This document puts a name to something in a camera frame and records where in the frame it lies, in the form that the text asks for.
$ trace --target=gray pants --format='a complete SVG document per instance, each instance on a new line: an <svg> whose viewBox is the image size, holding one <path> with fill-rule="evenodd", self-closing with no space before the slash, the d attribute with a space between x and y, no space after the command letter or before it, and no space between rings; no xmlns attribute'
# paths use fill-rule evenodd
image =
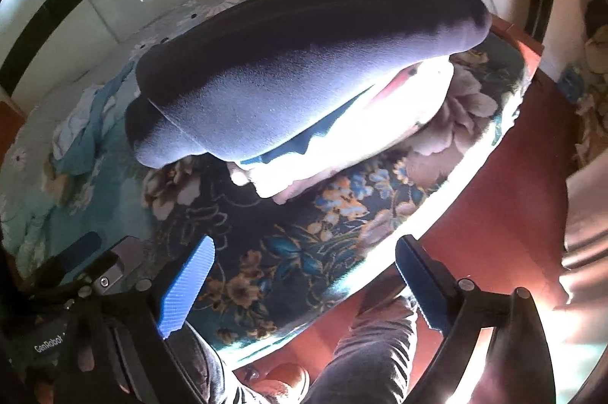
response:
<svg viewBox="0 0 608 404"><path fill-rule="evenodd" d="M208 404L269 404L241 384L218 354L189 328L168 339ZM416 349L416 313L397 298L355 319L334 358L311 385L305 404L402 403Z"/></svg>

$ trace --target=bolt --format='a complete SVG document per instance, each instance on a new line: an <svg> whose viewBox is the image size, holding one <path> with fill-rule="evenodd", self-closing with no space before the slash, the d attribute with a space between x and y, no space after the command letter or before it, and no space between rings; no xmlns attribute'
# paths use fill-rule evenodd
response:
<svg viewBox="0 0 608 404"><path fill-rule="evenodd" d="M473 289L475 289L475 282L470 279L460 279L458 281L458 287L463 291L473 291Z"/></svg>
<svg viewBox="0 0 608 404"><path fill-rule="evenodd" d="M139 279L135 284L135 289L139 292L147 291L152 287L152 281L149 279Z"/></svg>
<svg viewBox="0 0 608 404"><path fill-rule="evenodd" d="M88 296L90 296L90 294L93 292L93 289L90 288L90 286L83 286L80 289L78 289L78 296L80 298L86 298Z"/></svg>
<svg viewBox="0 0 608 404"><path fill-rule="evenodd" d="M515 289L515 292L520 298L522 298L522 300L527 300L529 297L531 297L530 291L524 287L518 287Z"/></svg>

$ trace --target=shoe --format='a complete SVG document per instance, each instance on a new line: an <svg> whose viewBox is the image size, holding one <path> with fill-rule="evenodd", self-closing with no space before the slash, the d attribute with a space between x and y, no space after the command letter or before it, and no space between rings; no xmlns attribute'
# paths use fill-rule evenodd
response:
<svg viewBox="0 0 608 404"><path fill-rule="evenodd" d="M283 363L273 368L264 380L255 382L250 388L279 404L299 404L310 387L310 375L305 368L295 363Z"/></svg>

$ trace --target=floor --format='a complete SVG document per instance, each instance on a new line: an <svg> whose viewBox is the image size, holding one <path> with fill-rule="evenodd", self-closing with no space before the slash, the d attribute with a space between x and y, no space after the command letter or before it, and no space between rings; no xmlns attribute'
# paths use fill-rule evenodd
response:
<svg viewBox="0 0 608 404"><path fill-rule="evenodd" d="M572 155L578 128L574 109L545 74L528 89L521 115L444 216L424 235L429 254L456 278L470 276L484 290L510 293L530 289L545 322L566 296L558 283L567 213L565 179L575 170ZM330 361L339 338L359 310L364 292L351 297L281 350L257 361L264 375L284 361L304 366L314 380ZM418 323L415 385L441 342L440 334ZM489 331L449 404L466 403L483 369Z"/></svg>

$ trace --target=floral bedsheet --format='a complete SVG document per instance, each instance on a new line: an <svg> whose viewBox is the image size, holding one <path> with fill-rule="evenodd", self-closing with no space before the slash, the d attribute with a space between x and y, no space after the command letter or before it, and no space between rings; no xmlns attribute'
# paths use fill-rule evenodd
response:
<svg viewBox="0 0 608 404"><path fill-rule="evenodd" d="M188 18L211 16L214 8L233 3L238 1L203 6L191 0L140 33L122 64L109 61L113 71L106 73L106 64L101 79L147 45L183 32ZM145 261L119 287L127 289L208 234L217 260L188 321L237 368L280 347L388 267L398 237L420 237L514 124L530 82L519 52L490 35L452 62L448 96L428 125L285 205L260 199L252 185L235 186L226 163L209 155L159 170L141 166L120 118L93 171L75 179L68 193L62 188L58 204L48 176L41 191L49 148L40 137L50 140L94 76L72 81L34 111L7 154L0 174L3 245L28 275L88 231L96 231L105 248L126 235L139 237ZM134 97L137 87L128 83L135 82L127 77L125 83L125 93ZM68 107L53 113L57 104Z"/></svg>

